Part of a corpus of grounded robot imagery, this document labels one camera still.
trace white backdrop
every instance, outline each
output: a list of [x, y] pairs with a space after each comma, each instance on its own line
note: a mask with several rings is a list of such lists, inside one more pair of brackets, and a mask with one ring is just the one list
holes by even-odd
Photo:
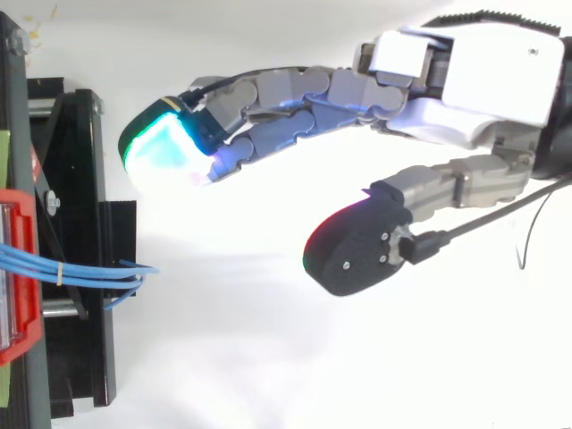
[[[116, 149], [135, 114], [197, 76], [347, 66], [359, 43], [444, 12], [490, 7], [566, 28], [566, 2], [58, 0], [53, 14], [55, 1], [0, 8], [36, 31], [30, 77], [64, 76], [105, 100], [107, 196], [139, 200], [138, 259], [161, 274], [114, 310], [113, 405], [78, 401], [54, 427], [572, 426], [572, 193], [547, 205], [524, 273], [514, 245], [532, 208], [337, 299], [303, 271], [308, 234], [371, 181], [466, 153], [344, 130], [211, 188], [149, 198]], [[475, 215], [439, 214], [430, 226]]]

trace robotic hand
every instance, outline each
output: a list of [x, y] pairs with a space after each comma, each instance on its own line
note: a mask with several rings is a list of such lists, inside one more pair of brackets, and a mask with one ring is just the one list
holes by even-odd
[[[297, 138], [356, 125], [491, 149], [409, 167], [320, 225], [304, 265], [334, 295], [377, 284], [406, 260], [427, 259], [458, 235], [571, 182], [572, 38], [520, 16], [441, 17], [361, 45], [351, 69], [252, 71], [201, 78], [194, 87], [155, 102], [122, 134], [119, 151], [134, 181], [220, 181]], [[408, 229], [446, 207], [510, 202], [532, 176], [563, 179], [453, 231], [414, 237]]]

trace blue wire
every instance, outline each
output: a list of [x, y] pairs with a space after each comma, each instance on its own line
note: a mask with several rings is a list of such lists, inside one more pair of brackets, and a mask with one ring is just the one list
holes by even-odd
[[[0, 252], [5, 253], [13, 257], [18, 257], [19, 259], [30, 262], [35, 265], [41, 265], [45, 268], [59, 269], [59, 263], [51, 259], [46, 259], [44, 257], [39, 257], [37, 255], [32, 255], [18, 248], [13, 248], [6, 244], [0, 243]], [[130, 277], [132, 275], [141, 275], [144, 273], [158, 273], [156, 268], [150, 266], [137, 265], [133, 268], [107, 268], [101, 266], [87, 266], [87, 265], [75, 265], [75, 264], [63, 264], [63, 273], [89, 277], [89, 278], [108, 278], [119, 280], [124, 277]]]
[[[118, 299], [104, 306], [104, 310], [111, 310], [139, 289], [145, 281], [144, 274], [158, 273], [157, 269], [149, 266], [123, 260], [120, 263], [129, 268], [62, 264], [62, 274], [65, 275], [62, 275], [60, 280], [62, 284], [84, 288], [128, 289]], [[57, 283], [60, 264], [0, 243], [0, 269], [42, 282]], [[124, 280], [124, 282], [110, 282], [110, 280]]]
[[117, 306], [118, 304], [121, 304], [125, 299], [127, 299], [128, 297], [130, 297], [131, 295], [133, 295], [135, 292], [137, 292], [137, 289], [139, 289], [140, 286], [138, 286], [137, 288], [133, 288], [133, 289], [129, 289], [127, 292], [125, 292], [123, 295], [121, 295], [118, 299], [116, 299], [114, 302], [111, 302], [109, 304], [107, 304], [104, 307], [104, 310], [111, 310], [113, 307]]
[[[10, 264], [0, 259], [0, 269], [9, 271], [11, 273], [24, 275], [26, 277], [31, 277], [32, 279], [40, 280], [41, 282], [57, 283], [57, 275], [39, 273], [37, 271], [32, 271], [28, 268], [22, 268], [16, 264]], [[143, 281], [141, 279], [130, 280], [126, 282], [110, 282], [110, 281], [98, 281], [98, 280], [88, 280], [76, 277], [66, 277], [62, 276], [62, 284], [68, 286], [79, 286], [81, 288], [93, 288], [93, 289], [132, 289], [141, 285]]]

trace bolt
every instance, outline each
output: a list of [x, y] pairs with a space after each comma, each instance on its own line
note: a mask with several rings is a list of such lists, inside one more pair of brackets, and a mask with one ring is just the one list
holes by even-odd
[[101, 98], [94, 98], [93, 100], [93, 111], [96, 114], [102, 115], [105, 113], [105, 105], [104, 105], [104, 100], [102, 100]]
[[28, 32], [24, 29], [15, 29], [8, 37], [8, 48], [13, 54], [24, 56], [29, 54], [30, 44]]
[[62, 202], [60, 198], [55, 196], [55, 193], [52, 190], [49, 190], [46, 193], [46, 210], [50, 216], [54, 216], [57, 212], [57, 209], [60, 208]]

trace black metal frame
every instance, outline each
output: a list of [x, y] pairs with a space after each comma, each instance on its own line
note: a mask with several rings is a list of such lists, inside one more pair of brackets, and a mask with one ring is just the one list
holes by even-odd
[[[83, 265], [135, 260], [135, 202], [105, 201], [100, 100], [91, 90], [65, 94], [63, 85], [55, 89], [42, 82], [29, 80], [30, 94], [55, 103], [49, 117], [30, 120], [45, 175], [36, 181], [40, 253]], [[62, 202], [53, 217], [44, 207], [49, 190]], [[117, 224], [121, 233], [115, 234]], [[72, 399], [92, 397], [96, 407], [114, 400], [113, 318], [103, 306], [115, 293], [45, 286], [44, 299], [79, 297], [79, 317], [46, 319], [52, 418], [72, 416]]]
[[[0, 42], [18, 27], [0, 13]], [[135, 261], [136, 205], [105, 201], [100, 100], [88, 89], [66, 94], [63, 79], [26, 81], [24, 57], [0, 43], [0, 130], [11, 131], [9, 186], [36, 193], [40, 255], [75, 264]], [[29, 119], [29, 99], [54, 99], [51, 114]], [[41, 163], [32, 175], [32, 144]], [[52, 190], [62, 202], [46, 207]], [[9, 408], [0, 429], [47, 429], [73, 415], [72, 400], [96, 407], [115, 398], [113, 318], [103, 306], [114, 290], [42, 285], [43, 299], [72, 299], [78, 316], [48, 318], [45, 336], [12, 363]]]

